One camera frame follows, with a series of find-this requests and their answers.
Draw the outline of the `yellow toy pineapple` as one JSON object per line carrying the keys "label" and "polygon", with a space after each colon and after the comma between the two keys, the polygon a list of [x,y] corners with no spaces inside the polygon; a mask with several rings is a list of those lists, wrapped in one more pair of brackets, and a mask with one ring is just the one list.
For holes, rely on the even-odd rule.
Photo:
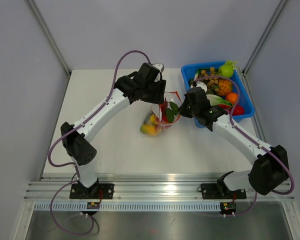
{"label": "yellow toy pineapple", "polygon": [[225,97],[226,95],[230,94],[233,91],[233,84],[229,80],[219,79],[217,89],[218,91],[216,91],[216,94],[219,97]]}

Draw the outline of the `red toy chili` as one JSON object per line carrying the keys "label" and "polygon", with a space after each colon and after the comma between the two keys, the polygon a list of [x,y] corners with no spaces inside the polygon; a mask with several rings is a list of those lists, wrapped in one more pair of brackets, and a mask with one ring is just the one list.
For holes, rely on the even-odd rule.
{"label": "red toy chili", "polygon": [[232,106],[225,105],[225,104],[219,104],[218,106],[221,107],[221,108],[223,108],[223,109],[228,109],[228,110],[230,110],[232,108]]}

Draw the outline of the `green toy cabbage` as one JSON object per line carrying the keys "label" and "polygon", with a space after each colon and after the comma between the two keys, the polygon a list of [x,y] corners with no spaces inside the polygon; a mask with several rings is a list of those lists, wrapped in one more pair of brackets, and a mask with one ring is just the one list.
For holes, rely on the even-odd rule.
{"label": "green toy cabbage", "polygon": [[228,107],[233,106],[233,104],[231,102],[223,99],[222,97],[220,97],[218,95],[207,94],[206,97],[209,100],[211,106],[216,106],[216,105],[225,105]]}

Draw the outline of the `yellow toy lemon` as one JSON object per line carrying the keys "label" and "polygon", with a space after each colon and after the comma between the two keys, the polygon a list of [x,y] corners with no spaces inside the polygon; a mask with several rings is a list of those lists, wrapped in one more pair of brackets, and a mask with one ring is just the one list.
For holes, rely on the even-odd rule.
{"label": "yellow toy lemon", "polygon": [[159,124],[159,119],[154,114],[152,114],[150,116],[149,121],[150,121],[151,124],[154,124],[154,125],[158,125]]}

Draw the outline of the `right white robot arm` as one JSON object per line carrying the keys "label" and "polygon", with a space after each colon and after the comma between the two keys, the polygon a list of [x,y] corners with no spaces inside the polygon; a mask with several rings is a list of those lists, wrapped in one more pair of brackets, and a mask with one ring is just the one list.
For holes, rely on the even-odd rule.
{"label": "right white robot arm", "polygon": [[206,92],[200,87],[189,89],[179,108],[186,118],[196,119],[213,133],[217,133],[239,150],[251,164],[246,171],[229,171],[218,178],[217,193],[229,198],[235,191],[253,189],[266,196],[290,178],[288,153],[254,137],[233,120],[224,108],[212,106]]}

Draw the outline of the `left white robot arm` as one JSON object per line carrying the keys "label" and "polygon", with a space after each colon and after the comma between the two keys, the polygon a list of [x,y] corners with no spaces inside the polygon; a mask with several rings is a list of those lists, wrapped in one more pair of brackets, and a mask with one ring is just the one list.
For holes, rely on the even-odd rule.
{"label": "left white robot arm", "polygon": [[138,71],[116,80],[111,93],[88,114],[74,124],[61,125],[62,145],[75,164],[77,186],[85,198],[93,199],[98,194],[99,180],[92,169],[97,150],[91,141],[116,114],[132,103],[162,104],[166,88],[163,71],[161,63],[143,63]]}

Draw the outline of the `brown longan toy bunch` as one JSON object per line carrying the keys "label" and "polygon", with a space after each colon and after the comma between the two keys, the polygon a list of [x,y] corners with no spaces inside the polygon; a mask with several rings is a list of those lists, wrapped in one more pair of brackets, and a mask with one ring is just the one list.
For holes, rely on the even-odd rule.
{"label": "brown longan toy bunch", "polygon": [[218,71],[214,67],[210,67],[210,68],[203,68],[203,69],[201,69],[199,76],[201,78],[211,76],[211,77],[209,77],[207,79],[202,80],[202,82],[210,90],[211,88],[214,88],[215,86],[217,86],[216,88],[218,88],[219,78],[215,77],[217,75],[218,75]]}

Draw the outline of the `right aluminium frame post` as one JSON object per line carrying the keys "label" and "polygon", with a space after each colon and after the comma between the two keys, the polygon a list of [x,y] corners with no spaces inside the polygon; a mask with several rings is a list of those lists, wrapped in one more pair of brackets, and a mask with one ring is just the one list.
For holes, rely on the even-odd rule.
{"label": "right aluminium frame post", "polygon": [[270,33],[272,32],[274,26],[276,25],[279,17],[281,16],[282,12],[284,11],[287,3],[289,0],[280,0],[278,2],[277,7],[275,8],[273,14],[271,15],[263,33],[261,34],[261,37],[259,38],[254,50],[252,51],[252,54],[250,55],[247,64],[242,70],[242,73],[246,75],[250,68],[252,67],[253,63],[255,62],[256,58],[258,57],[260,51],[262,50],[264,44],[266,43]]}

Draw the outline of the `blue plastic bin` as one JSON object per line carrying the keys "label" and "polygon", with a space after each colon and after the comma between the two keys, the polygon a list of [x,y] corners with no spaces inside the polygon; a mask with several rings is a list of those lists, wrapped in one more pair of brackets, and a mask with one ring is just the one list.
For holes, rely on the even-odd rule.
{"label": "blue plastic bin", "polygon": [[[203,62],[203,63],[192,63],[192,64],[186,64],[182,66],[180,71],[183,77],[185,91],[190,89],[189,80],[195,77],[195,73],[197,70],[209,69],[210,67],[219,69],[220,66],[223,65],[225,62],[226,61],[223,60],[223,61],[213,61],[213,62]],[[239,123],[243,119],[253,117],[255,114],[255,108],[236,70],[234,71],[234,74],[230,79],[233,82],[235,82],[239,88],[240,95],[239,95],[238,105],[243,107],[244,109],[244,114],[233,116],[233,119]]]}

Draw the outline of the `yellow toy mango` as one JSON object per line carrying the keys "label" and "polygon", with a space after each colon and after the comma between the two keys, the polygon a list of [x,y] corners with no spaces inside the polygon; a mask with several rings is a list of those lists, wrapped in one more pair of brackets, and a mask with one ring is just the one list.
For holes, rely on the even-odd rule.
{"label": "yellow toy mango", "polygon": [[149,135],[149,136],[156,136],[160,133],[159,131],[157,131],[156,126],[152,125],[152,124],[143,124],[140,127],[140,131],[143,134],[146,134],[146,135]]}

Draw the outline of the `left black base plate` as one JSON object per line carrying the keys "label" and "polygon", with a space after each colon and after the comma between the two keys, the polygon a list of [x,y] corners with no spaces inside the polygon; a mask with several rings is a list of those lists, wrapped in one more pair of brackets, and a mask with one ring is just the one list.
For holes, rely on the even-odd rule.
{"label": "left black base plate", "polygon": [[84,187],[80,182],[71,185],[69,198],[74,200],[102,199],[111,200],[115,185],[112,183],[95,183],[91,187]]}

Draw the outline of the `clear zip top bag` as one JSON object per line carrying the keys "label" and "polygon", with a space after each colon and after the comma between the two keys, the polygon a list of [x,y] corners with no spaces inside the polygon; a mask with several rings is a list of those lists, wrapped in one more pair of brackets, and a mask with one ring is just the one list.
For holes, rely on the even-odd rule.
{"label": "clear zip top bag", "polygon": [[182,100],[177,91],[168,91],[164,93],[162,104],[152,104],[145,116],[140,132],[157,136],[161,132],[170,128],[180,118],[179,108]]}

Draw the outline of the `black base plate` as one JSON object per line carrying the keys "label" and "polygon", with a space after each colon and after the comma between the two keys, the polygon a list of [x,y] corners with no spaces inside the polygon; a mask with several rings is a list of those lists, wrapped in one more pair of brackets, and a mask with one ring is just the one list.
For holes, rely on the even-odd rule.
{"label": "black base plate", "polygon": [[102,199],[111,200],[115,185],[112,183],[95,183],[91,187],[84,187],[80,182],[71,185],[69,198],[74,200]]}
{"label": "black base plate", "polygon": [[216,183],[202,183],[196,190],[201,193],[203,200],[245,200],[247,198],[244,189],[230,191],[219,188]]}

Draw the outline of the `left aluminium frame post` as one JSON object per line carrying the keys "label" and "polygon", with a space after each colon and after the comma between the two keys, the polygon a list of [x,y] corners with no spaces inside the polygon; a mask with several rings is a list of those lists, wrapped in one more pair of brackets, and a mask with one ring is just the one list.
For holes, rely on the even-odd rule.
{"label": "left aluminium frame post", "polygon": [[27,3],[30,11],[32,12],[34,18],[36,19],[39,27],[41,28],[51,50],[53,51],[55,57],[57,58],[58,62],[60,63],[61,67],[63,68],[63,71],[67,75],[68,78],[71,77],[72,71],[70,70],[69,65],[67,64],[63,54],[61,53],[45,19],[44,16],[42,15],[37,3],[35,0],[25,0]]}

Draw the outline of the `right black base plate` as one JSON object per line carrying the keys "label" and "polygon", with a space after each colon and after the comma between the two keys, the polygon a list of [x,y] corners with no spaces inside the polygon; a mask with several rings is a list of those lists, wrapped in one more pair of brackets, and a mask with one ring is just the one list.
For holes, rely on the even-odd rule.
{"label": "right black base plate", "polygon": [[245,200],[247,198],[244,189],[230,191],[219,188],[216,183],[202,183],[196,190],[201,193],[203,200]]}

